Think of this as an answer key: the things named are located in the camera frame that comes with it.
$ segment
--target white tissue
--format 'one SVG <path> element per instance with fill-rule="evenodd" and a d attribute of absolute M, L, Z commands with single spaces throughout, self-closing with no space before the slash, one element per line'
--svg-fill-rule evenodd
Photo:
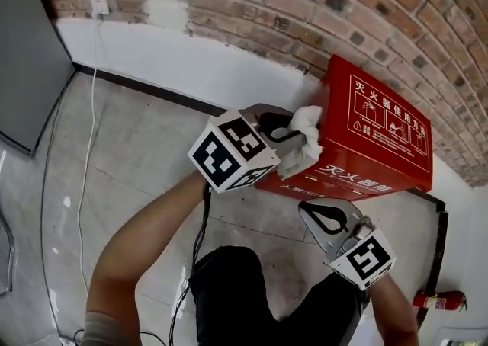
<path fill-rule="evenodd" d="M 319 130 L 316 125 L 321 114 L 320 106 L 305 106 L 295 112 L 288 129 L 290 131 L 299 130 L 305 135 L 306 142 L 281 158 L 278 166 L 278 174 L 281 179 L 298 174 L 318 162 L 323 148 L 318 143 Z"/>

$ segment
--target white wall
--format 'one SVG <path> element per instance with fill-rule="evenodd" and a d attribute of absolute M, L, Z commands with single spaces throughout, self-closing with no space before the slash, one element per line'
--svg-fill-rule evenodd
<path fill-rule="evenodd" d="M 95 33 L 99 33 L 98 68 L 221 107 L 243 108 L 261 102 L 294 110 L 316 87 L 296 69 L 176 30 L 77 19 L 62 19 L 56 26 L 74 62 L 95 65 Z M 435 157 L 431 193 L 446 202 L 449 212 L 439 290 L 463 290 L 469 311 L 431 310 L 420 334 L 422 345 L 432 344 L 442 327 L 488 324 L 488 293 L 483 290 L 488 276 L 488 189 L 473 191 Z M 371 326 L 365 323 L 360 344 L 371 337 Z"/>
<path fill-rule="evenodd" d="M 73 62 L 95 66 L 96 35 L 99 69 L 221 107 L 260 102 L 296 110 L 316 87 L 293 67 L 177 30 L 74 18 L 56 27 Z"/>

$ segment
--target gray sleeve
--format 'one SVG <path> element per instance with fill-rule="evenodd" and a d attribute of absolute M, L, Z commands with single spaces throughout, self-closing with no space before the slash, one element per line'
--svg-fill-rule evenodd
<path fill-rule="evenodd" d="M 119 321 L 103 313 L 88 312 L 82 346 L 140 346 L 140 338 L 133 339 Z"/>

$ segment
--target red fire extinguisher box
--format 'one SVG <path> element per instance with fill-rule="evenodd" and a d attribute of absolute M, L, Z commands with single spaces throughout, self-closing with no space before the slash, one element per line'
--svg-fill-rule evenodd
<path fill-rule="evenodd" d="M 333 56 L 311 104 L 323 107 L 319 161 L 286 180 L 274 172 L 257 187 L 299 200 L 432 189 L 430 122 L 386 85 Z"/>

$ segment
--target red fire extinguisher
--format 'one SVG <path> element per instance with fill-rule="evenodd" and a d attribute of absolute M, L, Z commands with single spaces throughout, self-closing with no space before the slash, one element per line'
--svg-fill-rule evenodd
<path fill-rule="evenodd" d="M 459 291 L 442 293 L 418 292 L 413 298 L 412 305 L 420 308 L 443 309 L 446 311 L 467 309 L 466 295 Z"/>

